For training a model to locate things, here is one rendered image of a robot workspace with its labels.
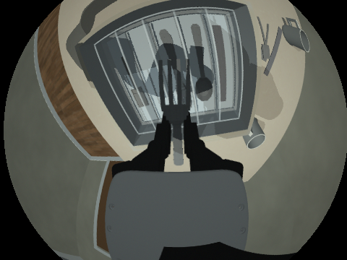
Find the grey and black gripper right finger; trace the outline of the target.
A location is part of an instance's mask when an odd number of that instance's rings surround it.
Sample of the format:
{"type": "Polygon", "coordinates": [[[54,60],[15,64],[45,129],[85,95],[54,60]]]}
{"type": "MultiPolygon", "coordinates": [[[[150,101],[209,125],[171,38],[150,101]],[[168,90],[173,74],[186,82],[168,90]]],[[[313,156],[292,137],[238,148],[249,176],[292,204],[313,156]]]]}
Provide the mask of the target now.
{"type": "Polygon", "coordinates": [[[243,178],[244,166],[240,162],[224,160],[205,146],[199,138],[197,122],[191,123],[190,112],[184,120],[184,154],[189,158],[190,171],[232,170],[243,178]]]}

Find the grey drawer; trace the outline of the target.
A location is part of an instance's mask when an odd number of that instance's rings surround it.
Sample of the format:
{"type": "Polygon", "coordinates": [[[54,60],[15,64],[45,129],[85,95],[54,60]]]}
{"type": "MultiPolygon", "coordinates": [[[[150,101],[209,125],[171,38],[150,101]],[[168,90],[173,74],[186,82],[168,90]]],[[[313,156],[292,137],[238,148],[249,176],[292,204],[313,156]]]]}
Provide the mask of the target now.
{"type": "Polygon", "coordinates": [[[101,23],[75,46],[85,76],[106,115],[133,151],[146,150],[155,132],[138,134],[107,80],[94,44],[120,27],[151,14],[187,7],[218,7],[235,11],[241,35],[244,79],[239,119],[197,126],[200,139],[214,142],[249,135],[260,93],[260,34],[250,2],[245,0],[149,0],[131,6],[101,23]]]}

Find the grey mug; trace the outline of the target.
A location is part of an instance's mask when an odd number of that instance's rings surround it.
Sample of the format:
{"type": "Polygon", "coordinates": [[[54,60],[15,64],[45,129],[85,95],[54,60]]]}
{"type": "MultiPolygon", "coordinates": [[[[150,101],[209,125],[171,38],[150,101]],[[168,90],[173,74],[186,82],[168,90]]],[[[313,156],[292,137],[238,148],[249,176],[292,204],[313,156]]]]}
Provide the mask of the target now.
{"type": "Polygon", "coordinates": [[[293,46],[303,51],[309,52],[309,40],[306,33],[300,29],[299,23],[295,19],[287,18],[288,25],[283,25],[283,34],[285,39],[293,46]],[[292,22],[296,23],[296,27],[292,27],[292,22]],[[290,25],[290,26],[289,26],[290,25]]]}
{"type": "Polygon", "coordinates": [[[255,118],[250,134],[243,136],[243,138],[247,148],[251,150],[259,147],[265,141],[266,136],[255,118]]]}

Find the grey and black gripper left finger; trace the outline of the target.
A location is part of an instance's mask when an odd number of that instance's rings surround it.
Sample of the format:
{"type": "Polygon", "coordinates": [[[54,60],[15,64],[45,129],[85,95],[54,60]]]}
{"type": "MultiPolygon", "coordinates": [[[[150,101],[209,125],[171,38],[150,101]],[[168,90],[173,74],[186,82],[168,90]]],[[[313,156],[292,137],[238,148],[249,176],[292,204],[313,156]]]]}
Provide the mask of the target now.
{"type": "Polygon", "coordinates": [[[162,123],[157,123],[155,138],[147,149],[131,161],[117,163],[112,167],[112,178],[122,171],[139,170],[164,172],[165,159],[171,154],[171,124],[163,115],[162,123]],[[160,168],[160,169],[159,169],[160,168]]]}

